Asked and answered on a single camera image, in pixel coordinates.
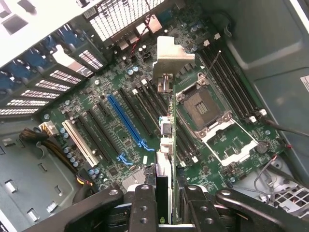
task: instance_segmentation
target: green circuit board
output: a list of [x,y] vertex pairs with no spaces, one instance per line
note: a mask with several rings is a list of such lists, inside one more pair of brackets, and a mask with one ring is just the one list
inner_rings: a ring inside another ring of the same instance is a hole
[[[145,45],[149,57],[145,58],[142,54],[136,52],[136,59],[131,60],[129,59],[130,50],[119,52],[115,55],[113,63],[105,68],[101,74],[97,74],[85,83],[82,83],[70,92],[70,94],[57,100],[53,105],[42,112],[42,120],[45,121],[43,116],[49,114],[50,120],[58,130],[63,127],[62,122],[64,120],[76,120],[78,117],[82,117],[89,125],[90,130],[98,138],[110,158],[110,162],[102,159],[98,164],[98,168],[102,174],[101,177],[99,178],[99,175],[93,176],[95,182],[101,189],[107,187],[113,182],[117,182],[121,186],[122,182],[129,176],[138,172],[146,165],[154,163],[154,151],[157,151],[160,148],[158,116],[165,115],[161,114],[160,110],[156,110],[156,108],[160,109],[160,107],[165,107],[164,102],[166,96],[159,96],[157,93],[154,94],[154,88],[151,84],[152,63],[156,61],[156,37],[159,35],[173,36],[176,44],[181,44],[187,52],[192,52],[192,49],[196,44],[203,43],[207,38],[213,37],[217,33],[212,24],[200,21],[196,9],[182,9],[181,12],[171,10],[169,14],[171,19],[166,20],[166,22],[161,22],[164,29],[168,30],[168,33],[165,33],[162,30],[155,36],[145,38],[138,46],[139,48],[142,45]],[[192,26],[197,23],[200,23],[202,26],[196,31],[192,31]],[[227,54],[235,69],[240,71],[240,68],[233,60],[228,49],[223,47],[222,52]],[[122,59],[123,56],[128,58],[125,62]],[[133,67],[138,67],[139,71],[133,75],[129,75],[128,70],[132,70]],[[207,65],[197,54],[195,65],[190,66],[190,70],[185,70],[184,73],[177,76],[176,92],[182,91],[186,87],[195,83],[198,80],[198,74],[207,74],[207,71]],[[260,105],[258,98],[249,83],[246,82],[243,74],[240,76],[256,103]],[[145,86],[143,82],[141,82],[142,80],[146,80],[148,85]],[[228,103],[228,100],[225,98],[225,95],[220,90],[210,73],[208,75],[208,80],[211,83],[211,85],[208,86],[208,92],[213,100],[220,108],[227,108],[233,112],[233,108]],[[138,99],[137,95],[132,92],[134,89],[138,91],[140,99]],[[143,147],[138,146],[130,131],[124,126],[122,120],[110,104],[108,100],[109,94],[112,94],[120,104],[133,127],[136,129],[140,137],[147,143],[148,148],[152,148],[154,151],[147,151]],[[134,109],[138,110],[141,118],[136,117],[132,107],[129,106],[123,98],[123,94],[129,99]],[[104,107],[105,113],[102,113],[102,109],[98,107],[98,103]],[[87,114],[87,111],[90,109],[96,114],[100,125],[105,129],[109,135],[109,139],[113,141],[118,151],[115,151],[115,149],[112,148],[111,143],[101,136],[97,124],[94,123],[91,117],[89,117],[89,114]],[[215,193],[216,190],[226,187],[227,183],[235,182],[244,178],[248,173],[268,162],[273,153],[280,153],[282,151],[282,146],[277,141],[279,134],[274,129],[260,122],[254,124],[245,123],[239,120],[237,116],[234,116],[234,119],[257,141],[267,142],[269,144],[269,151],[271,152],[269,154],[266,153],[261,155],[253,149],[251,151],[251,156],[244,162],[236,163],[229,167],[223,167],[206,145],[202,143],[201,140],[192,136],[188,128],[185,126],[183,120],[194,128],[192,118],[185,113],[183,106],[178,104],[176,110],[182,115],[182,119],[177,115],[177,120],[179,121],[179,127],[182,128],[181,134],[183,140],[191,143],[191,147],[195,147],[194,155],[198,158],[198,162],[191,162],[190,165],[184,167],[187,180],[189,183],[205,186],[210,193]],[[142,122],[146,122],[148,131],[145,130],[145,126]],[[86,131],[84,131],[83,128],[80,128],[78,123],[77,128],[89,147],[94,149],[95,146]],[[176,131],[176,136],[176,140],[178,140],[178,131]],[[74,147],[74,143],[70,138],[64,139],[62,134],[57,136],[56,139],[62,147]],[[221,158],[223,158],[224,155],[239,152],[244,145],[250,142],[250,140],[250,137],[241,128],[233,125],[217,134],[209,141],[209,145],[221,156]],[[186,150],[183,153],[188,156],[190,153],[190,146],[186,144],[179,145],[183,146],[181,150]],[[79,168],[84,167],[86,161],[81,152],[78,149],[73,149],[71,152],[80,162]],[[119,153],[124,153],[126,155],[127,162],[130,163],[129,165],[126,165],[117,159]]]

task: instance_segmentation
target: white pci slot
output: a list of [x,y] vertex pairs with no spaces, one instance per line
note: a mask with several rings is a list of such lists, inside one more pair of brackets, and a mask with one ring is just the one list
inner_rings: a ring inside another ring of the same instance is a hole
[[81,137],[81,135],[71,123],[71,121],[65,120],[64,122],[62,122],[62,125],[66,129],[72,140],[75,142],[78,149],[82,152],[90,166],[96,166],[98,164],[98,159],[92,154],[90,147],[86,144],[85,140]]

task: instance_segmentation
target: ventilation grille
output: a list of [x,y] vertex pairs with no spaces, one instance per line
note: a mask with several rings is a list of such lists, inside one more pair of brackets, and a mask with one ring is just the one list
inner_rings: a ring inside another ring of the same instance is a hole
[[103,67],[103,64],[101,64],[88,50],[85,50],[82,52],[79,57],[86,61],[89,65],[91,65],[96,70]]
[[28,115],[35,113],[37,109],[0,109],[0,116],[3,115]]
[[41,87],[41,88],[53,89],[53,90],[57,90],[61,92],[65,92],[70,88],[69,86],[65,86],[65,85],[61,85],[61,84],[57,84],[57,83],[45,81],[45,80],[41,80],[39,83],[36,83],[35,86]]
[[69,74],[66,74],[59,70],[55,70],[53,73],[50,74],[50,76],[58,80],[66,81],[72,84],[77,84],[81,81],[81,79],[71,76]]
[[98,15],[90,20],[102,41],[120,32],[164,0],[107,0],[98,7]]
[[48,98],[48,99],[55,99],[60,96],[57,93],[46,93],[34,90],[26,90],[24,93],[21,94],[22,97],[29,97],[29,98]]
[[36,101],[36,100],[19,100],[13,99],[6,105],[8,106],[44,106],[48,101]]

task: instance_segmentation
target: motherboard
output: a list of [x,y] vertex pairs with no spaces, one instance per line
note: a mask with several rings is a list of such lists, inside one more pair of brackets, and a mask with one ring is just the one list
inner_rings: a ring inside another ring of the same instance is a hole
[[143,168],[155,163],[170,99],[152,80],[158,36],[195,53],[175,76],[176,163],[189,183],[215,193],[231,187],[282,152],[275,129],[222,36],[198,8],[158,14],[162,27],[146,34],[132,53],[115,49],[113,62],[42,111],[55,139],[77,169],[86,169],[99,189],[122,190],[143,183]]

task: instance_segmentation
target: white sticker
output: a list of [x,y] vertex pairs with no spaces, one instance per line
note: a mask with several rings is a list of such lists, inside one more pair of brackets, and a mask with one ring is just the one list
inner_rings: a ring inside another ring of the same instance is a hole
[[95,15],[96,13],[97,13],[97,10],[95,9],[95,7],[92,7],[84,13],[84,16],[86,19],[88,19],[91,16]]
[[143,164],[147,164],[147,159],[148,159],[148,156],[144,156],[144,158],[143,158]]
[[300,78],[300,80],[303,82],[307,91],[309,92],[309,76],[303,76]]
[[4,213],[0,210],[0,231],[1,232],[17,232],[8,218],[4,215]]

